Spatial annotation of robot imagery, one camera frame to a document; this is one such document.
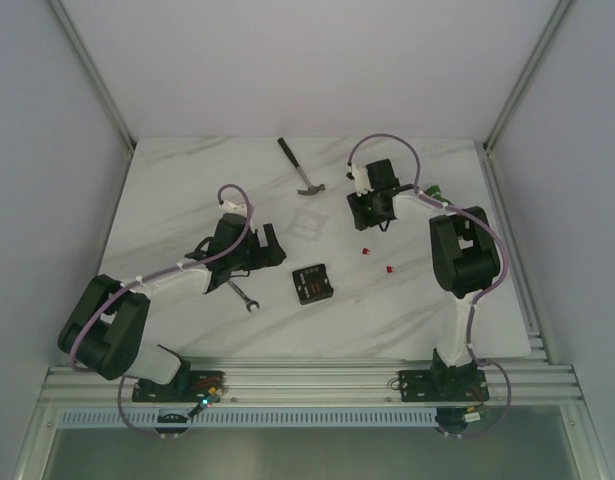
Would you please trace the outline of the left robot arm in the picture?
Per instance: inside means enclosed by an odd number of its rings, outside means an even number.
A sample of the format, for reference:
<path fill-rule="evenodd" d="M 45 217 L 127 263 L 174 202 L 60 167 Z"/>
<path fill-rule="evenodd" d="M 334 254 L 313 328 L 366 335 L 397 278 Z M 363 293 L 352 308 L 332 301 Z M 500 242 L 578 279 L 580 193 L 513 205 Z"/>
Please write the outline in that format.
<path fill-rule="evenodd" d="M 106 380 L 135 379 L 138 402 L 194 399 L 199 373 L 177 352 L 144 342 L 148 319 L 285 258 L 272 224 L 255 229 L 245 216 L 226 213 L 214 234 L 175 267 L 129 282 L 94 277 L 59 333 L 58 348 Z"/>

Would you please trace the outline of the clear fuse box cover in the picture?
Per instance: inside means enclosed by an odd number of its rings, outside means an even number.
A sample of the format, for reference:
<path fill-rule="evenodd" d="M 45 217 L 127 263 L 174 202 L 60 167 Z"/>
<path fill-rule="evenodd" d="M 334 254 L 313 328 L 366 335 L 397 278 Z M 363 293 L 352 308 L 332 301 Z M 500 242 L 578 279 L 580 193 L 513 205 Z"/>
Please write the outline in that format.
<path fill-rule="evenodd" d="M 297 210 L 287 226 L 287 233 L 303 241 L 317 241 L 329 217 L 310 210 Z"/>

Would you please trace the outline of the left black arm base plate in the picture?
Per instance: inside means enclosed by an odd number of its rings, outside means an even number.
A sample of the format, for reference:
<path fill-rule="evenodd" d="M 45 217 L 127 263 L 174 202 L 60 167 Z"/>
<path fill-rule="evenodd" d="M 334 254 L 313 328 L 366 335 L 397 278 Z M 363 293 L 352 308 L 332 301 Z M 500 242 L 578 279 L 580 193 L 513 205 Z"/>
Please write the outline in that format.
<path fill-rule="evenodd" d="M 209 395 L 211 388 L 219 389 L 224 373 L 217 370 L 191 370 L 178 374 L 168 384 L 138 380 L 132 392 L 135 403 L 196 403 Z"/>

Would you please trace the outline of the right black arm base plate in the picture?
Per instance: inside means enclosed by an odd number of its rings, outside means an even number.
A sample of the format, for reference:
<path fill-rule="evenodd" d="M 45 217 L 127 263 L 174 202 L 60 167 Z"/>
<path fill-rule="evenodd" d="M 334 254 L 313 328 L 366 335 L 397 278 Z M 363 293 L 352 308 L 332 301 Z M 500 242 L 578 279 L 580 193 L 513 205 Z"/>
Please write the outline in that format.
<path fill-rule="evenodd" d="M 490 399 L 483 371 L 402 370 L 398 372 L 399 392 L 403 402 L 485 402 Z"/>

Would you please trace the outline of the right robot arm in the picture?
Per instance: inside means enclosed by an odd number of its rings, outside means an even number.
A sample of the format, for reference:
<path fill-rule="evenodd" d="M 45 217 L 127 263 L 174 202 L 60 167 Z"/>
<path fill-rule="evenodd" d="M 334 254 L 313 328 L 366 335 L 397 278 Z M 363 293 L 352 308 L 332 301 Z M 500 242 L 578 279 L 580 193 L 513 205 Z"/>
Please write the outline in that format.
<path fill-rule="evenodd" d="M 350 162 L 347 177 L 355 186 L 347 202 L 359 231 L 386 231 L 391 222 L 415 213 L 428 217 L 432 271 L 445 292 L 446 308 L 426 383 L 438 397 L 451 399 L 466 385 L 480 382 L 472 327 L 479 299 L 508 271 L 499 256 L 500 239 L 482 208 L 460 209 L 412 184 L 401 184 L 388 159 L 366 166 Z"/>

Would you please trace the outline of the black fuse box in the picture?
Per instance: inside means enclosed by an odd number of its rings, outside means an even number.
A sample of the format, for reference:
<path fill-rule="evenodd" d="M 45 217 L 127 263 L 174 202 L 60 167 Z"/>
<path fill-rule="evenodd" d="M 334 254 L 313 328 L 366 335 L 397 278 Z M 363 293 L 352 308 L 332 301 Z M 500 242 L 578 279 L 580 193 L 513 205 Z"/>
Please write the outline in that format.
<path fill-rule="evenodd" d="M 334 294 L 324 264 L 294 270 L 292 280 L 301 306 L 329 299 Z"/>

